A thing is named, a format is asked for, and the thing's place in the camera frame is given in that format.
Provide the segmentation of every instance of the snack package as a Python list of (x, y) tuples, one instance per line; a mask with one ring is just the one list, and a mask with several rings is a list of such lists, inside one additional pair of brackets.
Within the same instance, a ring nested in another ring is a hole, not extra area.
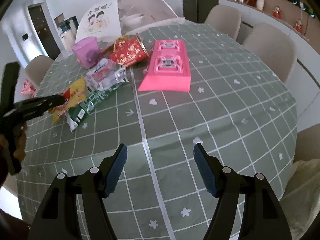
[(125, 68), (110, 59), (103, 58), (87, 72), (86, 82), (99, 91), (105, 91), (113, 85), (128, 81)]
[(66, 99), (65, 104), (49, 110), (49, 113), (53, 114), (52, 123), (57, 122), (70, 108), (75, 107), (87, 99), (84, 77), (73, 82), (62, 95)]
[(73, 132), (78, 125), (87, 118), (87, 116), (101, 104), (103, 100), (110, 96), (110, 94), (120, 87), (123, 83), (113, 85), (106, 91), (92, 91), (87, 100), (82, 102), (76, 107), (70, 108), (67, 113), (67, 122), (70, 126), (71, 132)]

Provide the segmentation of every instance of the pink bag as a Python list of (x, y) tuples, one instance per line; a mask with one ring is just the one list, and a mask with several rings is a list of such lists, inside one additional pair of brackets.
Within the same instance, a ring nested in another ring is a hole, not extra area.
[(28, 79), (24, 81), (23, 88), (21, 91), (22, 95), (32, 95), (31, 97), (33, 98), (36, 94), (37, 90), (35, 87), (30, 83)]

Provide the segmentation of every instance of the table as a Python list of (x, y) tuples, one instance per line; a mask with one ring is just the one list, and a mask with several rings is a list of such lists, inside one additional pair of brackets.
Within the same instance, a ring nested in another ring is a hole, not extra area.
[[(223, 165), (240, 174), (263, 173), (280, 199), (288, 182), (297, 135), (295, 99), (254, 54), (208, 25), (187, 23), (140, 34), (147, 49), (157, 39), (184, 39), (191, 69), (190, 93), (137, 92), (147, 62), (127, 71), (120, 87), (71, 133), (65, 119), (29, 122), (26, 159), (18, 174), (24, 220), (32, 222), (46, 189), (59, 172), (82, 174), (113, 155), (119, 143), (128, 160), (104, 200), (119, 239), (202, 239), (217, 199), (204, 188), (193, 160), (201, 142)], [(38, 96), (65, 90), (85, 74), (72, 55), (56, 60)], [(232, 235), (241, 225), (238, 201)], [(81, 234), (87, 239), (81, 196)]]

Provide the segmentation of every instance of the red decoration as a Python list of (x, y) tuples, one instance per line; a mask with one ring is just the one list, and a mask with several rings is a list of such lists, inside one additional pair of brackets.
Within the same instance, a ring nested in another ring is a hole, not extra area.
[(126, 40), (126, 43), (109, 56), (114, 62), (129, 67), (149, 57), (146, 48), (138, 36)]
[(274, 18), (281, 19), (281, 10), (280, 10), (279, 6), (276, 6), (276, 8), (273, 10), (272, 16)]
[(294, 26), (294, 28), (298, 31), (298, 32), (300, 32), (301, 34), (302, 34), (302, 22), (301, 22), (301, 20), (300, 19), (298, 19), (297, 21), (296, 21), (296, 25)]

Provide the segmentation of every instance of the beige chair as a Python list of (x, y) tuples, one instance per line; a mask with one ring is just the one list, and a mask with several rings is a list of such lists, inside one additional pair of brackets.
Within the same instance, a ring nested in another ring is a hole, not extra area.
[(297, 60), (295, 44), (278, 28), (257, 24), (242, 44), (256, 54), (285, 83)]
[(217, 5), (211, 9), (204, 23), (211, 25), (217, 31), (228, 34), (235, 40), (240, 29), (241, 13), (236, 8)]
[(53, 59), (44, 55), (40, 55), (31, 60), (27, 65), (27, 78), (36, 89), (39, 89), (40, 83), (42, 82), (45, 74), (53, 62)]

